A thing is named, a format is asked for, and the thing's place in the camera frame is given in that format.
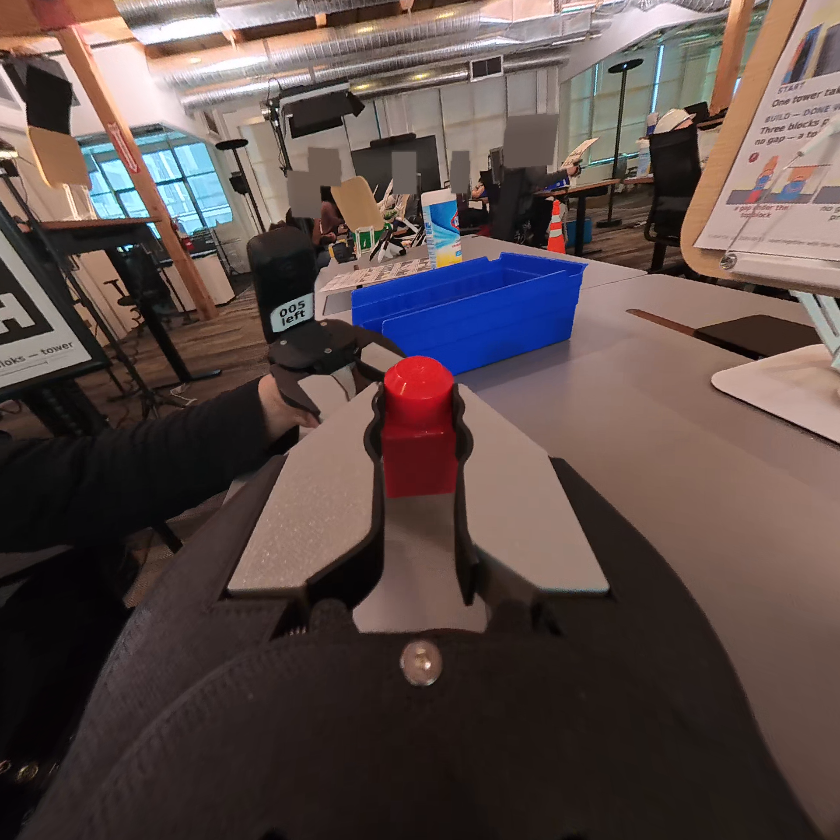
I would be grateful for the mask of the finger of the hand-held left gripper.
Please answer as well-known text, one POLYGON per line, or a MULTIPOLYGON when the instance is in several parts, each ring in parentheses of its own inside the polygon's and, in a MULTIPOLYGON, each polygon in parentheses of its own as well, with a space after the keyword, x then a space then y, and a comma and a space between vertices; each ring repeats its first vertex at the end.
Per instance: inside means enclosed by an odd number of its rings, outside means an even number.
POLYGON ((354 373, 310 374, 300 379, 300 388, 325 420, 355 397, 354 373))
POLYGON ((358 371, 362 376, 384 376, 403 361, 403 356, 380 344, 366 344, 358 353, 358 371))

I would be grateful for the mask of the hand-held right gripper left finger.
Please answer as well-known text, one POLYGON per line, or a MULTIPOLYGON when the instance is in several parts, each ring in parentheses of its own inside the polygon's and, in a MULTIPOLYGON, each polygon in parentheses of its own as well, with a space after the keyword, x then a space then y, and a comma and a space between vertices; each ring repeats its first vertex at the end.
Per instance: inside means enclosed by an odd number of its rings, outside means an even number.
POLYGON ((230 596, 356 607, 372 593, 384 568, 381 392, 369 385, 289 451, 230 596))

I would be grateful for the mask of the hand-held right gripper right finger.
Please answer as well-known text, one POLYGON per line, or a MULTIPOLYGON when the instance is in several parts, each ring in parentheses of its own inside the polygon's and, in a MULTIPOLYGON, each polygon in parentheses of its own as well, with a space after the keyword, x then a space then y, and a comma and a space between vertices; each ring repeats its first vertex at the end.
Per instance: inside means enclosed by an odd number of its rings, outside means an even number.
POLYGON ((454 427, 455 569, 465 604, 607 594, 548 453, 465 385, 454 390, 454 427))

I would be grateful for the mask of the red mega block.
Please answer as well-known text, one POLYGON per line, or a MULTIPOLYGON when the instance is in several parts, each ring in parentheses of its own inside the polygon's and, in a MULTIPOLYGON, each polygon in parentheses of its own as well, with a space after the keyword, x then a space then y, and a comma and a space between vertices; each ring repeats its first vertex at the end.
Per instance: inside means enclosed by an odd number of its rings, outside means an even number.
POLYGON ((455 493, 454 387, 454 376, 424 356, 402 359, 385 373, 381 446, 388 498, 455 493))

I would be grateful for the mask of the blue plastic bin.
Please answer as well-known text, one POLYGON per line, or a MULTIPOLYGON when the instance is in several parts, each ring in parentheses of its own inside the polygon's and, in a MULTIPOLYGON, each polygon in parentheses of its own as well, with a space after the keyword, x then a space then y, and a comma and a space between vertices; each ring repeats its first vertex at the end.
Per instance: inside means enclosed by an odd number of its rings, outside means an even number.
POLYGON ((353 324, 458 375, 571 337, 585 264, 502 253, 354 290, 353 324))

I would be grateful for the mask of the person's left forearm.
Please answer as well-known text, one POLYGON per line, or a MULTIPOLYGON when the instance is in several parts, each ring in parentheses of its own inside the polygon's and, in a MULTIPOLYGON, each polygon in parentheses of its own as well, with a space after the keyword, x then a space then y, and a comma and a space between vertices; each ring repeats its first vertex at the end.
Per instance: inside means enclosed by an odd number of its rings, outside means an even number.
POLYGON ((1 551, 125 538, 226 490, 291 429, 269 419, 268 380, 95 437, 2 437, 1 551))

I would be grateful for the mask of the person's left hand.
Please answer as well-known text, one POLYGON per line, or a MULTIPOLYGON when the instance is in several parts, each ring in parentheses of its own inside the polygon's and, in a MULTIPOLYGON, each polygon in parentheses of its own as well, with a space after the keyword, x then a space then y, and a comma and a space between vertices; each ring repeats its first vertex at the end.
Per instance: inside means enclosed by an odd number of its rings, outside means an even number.
POLYGON ((316 416, 285 402, 271 374, 259 379, 258 396, 269 444, 274 444, 294 428, 313 429, 320 425, 316 416))

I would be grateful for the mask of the printed paper sheet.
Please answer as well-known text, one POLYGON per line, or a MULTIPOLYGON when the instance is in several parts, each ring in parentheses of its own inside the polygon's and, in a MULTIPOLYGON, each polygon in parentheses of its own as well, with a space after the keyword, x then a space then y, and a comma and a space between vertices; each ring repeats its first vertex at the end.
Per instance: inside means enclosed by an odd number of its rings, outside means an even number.
POLYGON ((364 269, 352 269, 329 280, 322 288, 322 292, 330 295, 340 291, 352 291, 358 288, 365 288, 394 279, 424 273, 432 268, 430 259, 424 257, 399 262, 388 262, 364 269))

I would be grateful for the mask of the blue white wipes canister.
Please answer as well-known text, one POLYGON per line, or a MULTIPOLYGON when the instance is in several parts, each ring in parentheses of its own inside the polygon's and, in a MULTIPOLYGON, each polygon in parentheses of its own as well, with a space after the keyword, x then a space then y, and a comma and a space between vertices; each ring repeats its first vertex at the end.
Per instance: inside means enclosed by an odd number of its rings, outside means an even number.
POLYGON ((440 269, 462 262, 456 195, 449 189, 424 192, 421 206, 430 266, 440 269))

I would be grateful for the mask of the large black display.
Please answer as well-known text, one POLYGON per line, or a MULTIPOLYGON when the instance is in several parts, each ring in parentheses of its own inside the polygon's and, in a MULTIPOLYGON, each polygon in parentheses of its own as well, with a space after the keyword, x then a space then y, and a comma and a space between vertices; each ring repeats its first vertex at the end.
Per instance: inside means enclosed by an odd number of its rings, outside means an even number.
POLYGON ((437 138, 433 134, 417 137, 406 133, 373 140, 363 149, 352 150, 351 160, 355 174, 367 181, 377 201, 385 197, 387 187, 397 193, 399 185, 408 184, 411 163, 421 193, 442 186, 437 138))

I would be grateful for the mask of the black standing desk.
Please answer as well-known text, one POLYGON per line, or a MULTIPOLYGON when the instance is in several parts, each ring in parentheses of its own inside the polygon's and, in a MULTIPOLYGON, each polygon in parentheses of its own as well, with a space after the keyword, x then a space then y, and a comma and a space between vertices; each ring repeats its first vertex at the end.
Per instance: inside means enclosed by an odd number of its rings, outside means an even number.
POLYGON ((155 245, 155 237, 145 220, 43 222, 38 224, 38 229, 43 232, 45 244, 62 259, 97 251, 106 255, 128 294, 129 305, 138 311, 146 331, 158 344, 175 374, 175 381, 168 384, 168 388, 209 381, 222 374, 221 370, 190 372, 173 344, 157 308, 175 301, 181 306, 180 314, 185 319, 187 309, 165 275, 158 260, 161 249, 155 245))

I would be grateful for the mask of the black office chair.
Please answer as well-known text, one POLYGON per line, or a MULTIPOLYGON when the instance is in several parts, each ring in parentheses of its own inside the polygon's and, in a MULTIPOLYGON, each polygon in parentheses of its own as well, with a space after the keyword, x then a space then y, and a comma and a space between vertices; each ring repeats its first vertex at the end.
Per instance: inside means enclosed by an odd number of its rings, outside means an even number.
POLYGON ((491 238, 504 242, 517 240, 529 216, 542 174, 538 167, 502 169, 499 186, 490 191, 491 238))
POLYGON ((697 127, 654 133, 649 140, 654 194, 644 237, 654 244, 648 272, 659 273, 668 247, 679 248, 681 230, 702 174, 697 127))

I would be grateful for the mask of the framed marker sign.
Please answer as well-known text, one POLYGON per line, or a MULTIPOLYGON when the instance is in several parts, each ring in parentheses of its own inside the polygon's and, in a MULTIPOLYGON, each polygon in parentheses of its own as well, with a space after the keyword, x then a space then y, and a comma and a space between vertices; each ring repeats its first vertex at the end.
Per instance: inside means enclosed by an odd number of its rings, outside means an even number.
POLYGON ((111 361, 1 206, 1 397, 107 370, 111 361))

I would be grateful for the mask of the wooden document stand white base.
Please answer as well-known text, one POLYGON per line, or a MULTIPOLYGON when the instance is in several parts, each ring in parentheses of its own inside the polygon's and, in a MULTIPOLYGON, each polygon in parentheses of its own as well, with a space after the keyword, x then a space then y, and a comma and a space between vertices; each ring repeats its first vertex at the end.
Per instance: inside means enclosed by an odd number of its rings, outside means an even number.
POLYGON ((838 444, 839 186, 838 261, 775 257, 734 248, 722 253, 698 251, 691 243, 684 246, 686 227, 685 219, 680 246, 691 268, 709 277, 753 281, 789 291, 802 305, 818 336, 817 343, 803 349, 716 373, 711 378, 712 385, 743 403, 838 444))

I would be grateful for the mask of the laminated instruction sheet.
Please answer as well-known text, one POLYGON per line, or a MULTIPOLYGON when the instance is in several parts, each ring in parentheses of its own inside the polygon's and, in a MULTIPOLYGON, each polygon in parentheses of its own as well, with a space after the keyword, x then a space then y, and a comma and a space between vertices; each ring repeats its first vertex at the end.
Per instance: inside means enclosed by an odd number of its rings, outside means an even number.
POLYGON ((772 2, 684 246, 838 261, 839 2, 772 2))

